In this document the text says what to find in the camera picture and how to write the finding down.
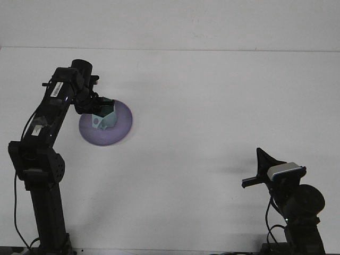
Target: label sticker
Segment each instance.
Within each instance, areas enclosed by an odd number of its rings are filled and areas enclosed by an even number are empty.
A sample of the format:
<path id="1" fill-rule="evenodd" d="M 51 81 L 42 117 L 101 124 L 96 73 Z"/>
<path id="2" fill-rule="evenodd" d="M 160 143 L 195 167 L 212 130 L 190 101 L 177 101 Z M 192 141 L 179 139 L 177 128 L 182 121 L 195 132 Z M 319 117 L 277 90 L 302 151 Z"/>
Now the label sticker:
<path id="1" fill-rule="evenodd" d="M 36 125 L 36 126 L 34 127 L 33 131 L 32 131 L 32 135 L 34 135 L 34 136 L 37 137 L 37 136 L 39 135 L 39 133 L 40 133 L 40 131 L 41 131 L 42 128 L 43 128 L 42 125 Z"/>
<path id="2" fill-rule="evenodd" d="M 64 84 L 63 82 L 58 82 L 58 83 L 55 85 L 54 90 L 53 90 L 52 93 L 51 93 L 51 97 L 57 97 L 57 96 L 58 96 L 59 91 L 60 91 L 60 89 L 62 88 L 63 84 Z"/>

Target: table surface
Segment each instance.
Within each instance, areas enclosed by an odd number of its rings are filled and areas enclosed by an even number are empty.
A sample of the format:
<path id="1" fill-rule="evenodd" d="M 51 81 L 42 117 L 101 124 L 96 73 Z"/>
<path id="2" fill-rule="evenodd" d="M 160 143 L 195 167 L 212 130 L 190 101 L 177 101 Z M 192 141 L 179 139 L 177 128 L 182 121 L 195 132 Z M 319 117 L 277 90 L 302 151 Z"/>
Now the table surface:
<path id="1" fill-rule="evenodd" d="M 261 147 L 307 167 L 301 183 L 326 199 L 325 249 L 338 251 L 340 53 L 311 52 L 2 48 L 0 245 L 22 245 L 7 144 L 41 101 L 41 83 L 75 58 L 93 64 L 95 90 L 127 104 L 134 120 L 121 142 L 96 147 L 70 107 L 54 149 L 66 162 L 61 195 L 75 247 L 258 251 L 269 195 L 241 179 L 255 176 Z M 19 228 L 33 240 L 22 182 L 18 196 Z M 269 220 L 282 223 L 274 211 Z"/>

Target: cable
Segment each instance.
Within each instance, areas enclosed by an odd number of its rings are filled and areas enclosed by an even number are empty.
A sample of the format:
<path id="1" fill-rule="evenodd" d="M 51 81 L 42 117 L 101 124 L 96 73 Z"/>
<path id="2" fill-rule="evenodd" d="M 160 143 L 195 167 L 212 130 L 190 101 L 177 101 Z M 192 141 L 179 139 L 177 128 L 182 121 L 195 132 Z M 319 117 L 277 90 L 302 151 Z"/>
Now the cable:
<path id="1" fill-rule="evenodd" d="M 221 254 L 210 254 L 210 255 L 254 255 L 253 252 L 224 252 Z"/>
<path id="2" fill-rule="evenodd" d="M 270 200 L 270 204 L 277 211 L 278 214 L 281 214 L 280 210 L 278 209 L 278 206 L 275 204 L 274 199 Z"/>
<path id="3" fill-rule="evenodd" d="M 270 208 L 270 205 L 271 205 L 271 203 L 272 203 L 272 200 L 273 200 L 273 197 L 270 197 L 269 203 L 268 203 L 268 206 L 267 206 L 267 210 L 266 210 L 265 220 L 266 220 L 266 226 L 267 226 L 267 229 L 268 229 L 268 234 L 270 234 L 270 236 L 271 236 L 271 238 L 273 238 L 274 242 L 275 242 L 276 244 L 278 244 L 277 241 L 276 241 L 276 239 L 275 239 L 275 237 L 274 237 L 274 235 L 272 234 L 272 232 L 271 232 L 271 230 L 270 230 L 270 227 L 269 227 L 269 224 L 268 224 L 268 212 L 269 212 L 269 208 Z"/>
<path id="4" fill-rule="evenodd" d="M 30 248 L 31 248 L 31 249 L 32 249 L 33 244 L 34 244 L 35 242 L 37 242 L 37 241 L 40 241 L 40 238 L 35 238 L 35 239 L 31 242 L 31 244 L 30 244 Z"/>
<path id="5" fill-rule="evenodd" d="M 19 237 L 21 238 L 21 240 L 24 242 L 24 244 L 26 245 L 26 247 L 28 248 L 28 250 L 30 251 L 30 252 L 32 252 L 31 251 L 31 248 L 28 246 L 28 243 L 25 241 L 25 239 L 22 237 L 22 235 L 21 235 L 21 233 L 20 233 L 20 231 L 19 231 L 19 229 L 18 229 L 18 226 L 17 226 L 17 224 L 16 224 L 16 203 L 17 203 L 17 195 L 16 195 L 16 177 L 17 177 L 18 175 L 16 174 L 16 172 L 15 172 L 15 176 L 14 176 L 14 226 L 15 226 L 15 229 L 16 229 L 16 232 L 18 233 L 18 235 L 19 235 Z"/>
<path id="6" fill-rule="evenodd" d="M 273 230 L 274 228 L 276 228 L 276 227 L 282 228 L 283 230 L 285 229 L 284 226 L 282 226 L 282 225 L 280 225 L 280 224 L 276 224 L 276 225 L 274 225 L 274 226 L 272 226 L 272 227 L 270 228 L 270 231 L 272 231 L 272 230 Z M 267 234 L 267 243 L 269 243 L 269 232 L 268 232 L 268 234 Z"/>
<path id="7" fill-rule="evenodd" d="M 30 121 L 32 120 L 32 118 L 34 117 L 35 113 L 37 112 L 38 108 L 40 107 L 40 105 L 37 107 L 37 109 L 32 113 L 32 115 L 29 117 L 29 119 L 26 122 L 26 125 L 22 131 L 21 134 L 21 139 L 20 141 L 23 140 L 23 137 L 25 135 L 25 131 L 27 129 L 28 124 L 30 123 Z M 14 176 L 14 227 L 16 232 L 18 233 L 20 239 L 23 241 L 23 243 L 26 245 L 27 249 L 30 251 L 30 254 L 34 254 L 34 252 L 32 251 L 32 245 L 37 242 L 38 240 L 40 240 L 39 238 L 36 238 L 32 241 L 31 245 L 29 246 L 28 243 L 25 241 L 25 239 L 23 238 L 23 236 L 21 235 L 19 229 L 18 229 L 18 225 L 16 223 L 16 208 L 17 208 L 17 203 L 18 203 L 18 195 L 16 192 L 16 178 L 17 178 L 18 174 L 15 171 L 15 176 Z"/>
<path id="8" fill-rule="evenodd" d="M 29 117 L 28 121 L 26 122 L 26 125 L 25 125 L 25 127 L 23 128 L 23 131 L 22 131 L 22 134 L 21 134 L 21 139 L 20 139 L 20 141 L 22 141 L 23 136 L 25 135 L 25 131 L 26 131 L 26 129 L 27 129 L 27 126 L 28 126 L 28 124 L 30 123 L 31 119 L 34 117 L 34 115 L 35 115 L 35 113 L 37 112 L 37 110 L 38 110 L 38 109 L 36 109 L 36 110 L 32 113 L 32 115 Z"/>

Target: light blue object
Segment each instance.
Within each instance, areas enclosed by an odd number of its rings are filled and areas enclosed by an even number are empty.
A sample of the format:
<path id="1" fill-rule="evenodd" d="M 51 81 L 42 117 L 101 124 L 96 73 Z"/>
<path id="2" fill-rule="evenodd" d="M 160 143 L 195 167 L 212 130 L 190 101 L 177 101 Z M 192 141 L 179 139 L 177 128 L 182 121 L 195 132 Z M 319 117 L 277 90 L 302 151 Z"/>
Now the light blue object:
<path id="1" fill-rule="evenodd" d="M 111 99 L 104 98 L 104 101 L 112 101 Z M 92 114 L 92 127 L 95 129 L 105 130 L 106 128 L 113 127 L 117 122 L 117 114 L 115 106 L 102 106 L 100 113 Z"/>
<path id="2" fill-rule="evenodd" d="M 110 114 L 113 108 L 111 108 L 110 111 L 105 109 L 105 111 L 107 114 Z M 117 123 L 105 130 L 92 126 L 94 122 L 92 114 L 82 114 L 79 120 L 79 132 L 81 136 L 90 144 L 97 146 L 108 146 L 121 141 L 132 127 L 132 112 L 126 104 L 118 100 L 114 100 L 114 112 L 117 115 Z M 102 111 L 97 112 L 96 115 L 100 115 L 97 120 L 98 123 L 96 124 L 98 125 L 104 115 L 102 115 Z"/>

